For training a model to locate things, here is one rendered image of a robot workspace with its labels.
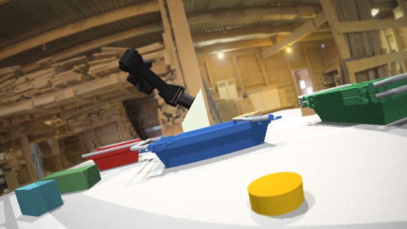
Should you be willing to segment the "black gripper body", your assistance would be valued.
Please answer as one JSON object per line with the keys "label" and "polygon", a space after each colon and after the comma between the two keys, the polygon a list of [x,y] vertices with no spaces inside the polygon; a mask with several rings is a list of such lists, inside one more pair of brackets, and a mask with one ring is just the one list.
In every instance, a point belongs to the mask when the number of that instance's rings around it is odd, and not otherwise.
{"label": "black gripper body", "polygon": [[152,68],[152,61],[151,60],[143,60],[144,64],[148,67],[148,68]]}

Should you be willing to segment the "teal block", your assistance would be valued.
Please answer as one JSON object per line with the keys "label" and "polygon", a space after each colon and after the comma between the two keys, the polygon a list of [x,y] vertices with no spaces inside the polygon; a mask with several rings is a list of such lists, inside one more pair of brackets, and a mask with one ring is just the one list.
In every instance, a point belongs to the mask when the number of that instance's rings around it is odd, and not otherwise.
{"label": "teal block", "polygon": [[63,205],[56,180],[38,181],[18,188],[15,195],[23,215],[40,217]]}

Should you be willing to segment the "yellow short cylinder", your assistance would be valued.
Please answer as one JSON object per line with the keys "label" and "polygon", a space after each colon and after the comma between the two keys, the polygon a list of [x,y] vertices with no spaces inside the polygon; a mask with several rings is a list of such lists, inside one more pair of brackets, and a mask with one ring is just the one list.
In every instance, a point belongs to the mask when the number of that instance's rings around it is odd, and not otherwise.
{"label": "yellow short cylinder", "polygon": [[264,216],[279,216],[296,210],[304,201],[301,175],[279,172],[263,176],[247,187],[251,209]]}

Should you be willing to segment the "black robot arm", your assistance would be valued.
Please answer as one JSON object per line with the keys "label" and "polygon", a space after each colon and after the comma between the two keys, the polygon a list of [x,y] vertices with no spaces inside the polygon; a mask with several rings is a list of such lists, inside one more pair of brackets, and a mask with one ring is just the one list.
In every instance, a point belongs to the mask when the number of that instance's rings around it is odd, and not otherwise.
{"label": "black robot arm", "polygon": [[142,56],[136,49],[127,49],[118,62],[119,69],[129,73],[126,80],[138,88],[140,92],[150,95],[155,87],[159,90],[158,95],[164,99],[166,104],[174,107],[179,104],[190,110],[196,96],[192,97],[185,93],[185,88],[180,85],[173,85],[163,81],[144,64]]}

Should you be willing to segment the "blue plastic tray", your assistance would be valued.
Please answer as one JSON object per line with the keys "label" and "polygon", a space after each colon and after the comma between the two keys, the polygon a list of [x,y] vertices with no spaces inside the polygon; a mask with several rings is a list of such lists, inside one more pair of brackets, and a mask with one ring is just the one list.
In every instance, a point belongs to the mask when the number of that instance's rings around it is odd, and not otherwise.
{"label": "blue plastic tray", "polygon": [[167,167],[177,167],[264,144],[268,124],[282,116],[268,114],[265,121],[228,121],[210,127],[161,137],[147,146]]}

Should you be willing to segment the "green block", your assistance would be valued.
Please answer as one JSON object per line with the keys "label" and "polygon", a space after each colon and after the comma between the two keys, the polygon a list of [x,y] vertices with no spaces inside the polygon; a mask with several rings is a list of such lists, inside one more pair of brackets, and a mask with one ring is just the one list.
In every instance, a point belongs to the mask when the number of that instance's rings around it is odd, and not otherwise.
{"label": "green block", "polygon": [[63,170],[39,181],[56,180],[60,194],[90,189],[101,180],[97,164]]}

